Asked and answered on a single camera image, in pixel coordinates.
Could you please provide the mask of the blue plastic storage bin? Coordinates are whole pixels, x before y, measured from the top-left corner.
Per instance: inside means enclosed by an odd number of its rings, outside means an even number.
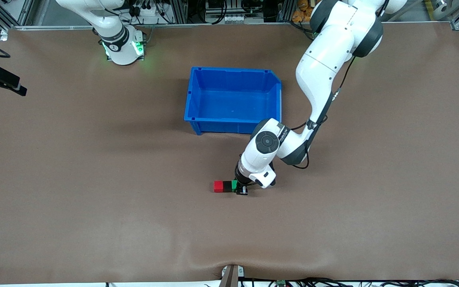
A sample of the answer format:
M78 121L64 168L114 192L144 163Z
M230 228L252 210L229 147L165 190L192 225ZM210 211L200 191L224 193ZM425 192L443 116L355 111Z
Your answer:
M198 136L251 134L269 118L282 121L282 82L272 70L191 68L184 121Z

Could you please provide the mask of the white power strip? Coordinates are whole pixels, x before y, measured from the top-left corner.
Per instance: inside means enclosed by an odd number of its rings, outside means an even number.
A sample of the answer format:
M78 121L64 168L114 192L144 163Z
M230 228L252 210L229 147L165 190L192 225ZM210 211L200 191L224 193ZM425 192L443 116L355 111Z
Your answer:
M133 6L135 16L152 17L158 15L158 9L151 1L137 2Z

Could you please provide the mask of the orange packet pile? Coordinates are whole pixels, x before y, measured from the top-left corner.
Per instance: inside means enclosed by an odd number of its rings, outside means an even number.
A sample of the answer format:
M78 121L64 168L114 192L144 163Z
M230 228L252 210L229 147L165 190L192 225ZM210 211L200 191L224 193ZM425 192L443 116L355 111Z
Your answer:
M293 11L292 22L309 22L311 14L316 5L317 0L296 0L296 7Z

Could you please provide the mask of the table edge clamp bracket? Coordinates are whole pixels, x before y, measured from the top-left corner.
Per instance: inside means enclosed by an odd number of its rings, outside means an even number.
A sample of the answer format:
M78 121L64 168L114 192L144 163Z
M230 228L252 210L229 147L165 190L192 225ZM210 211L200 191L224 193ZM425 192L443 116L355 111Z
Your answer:
M219 287L245 287L243 282L244 271L244 267L240 265L226 265L222 269L222 279Z

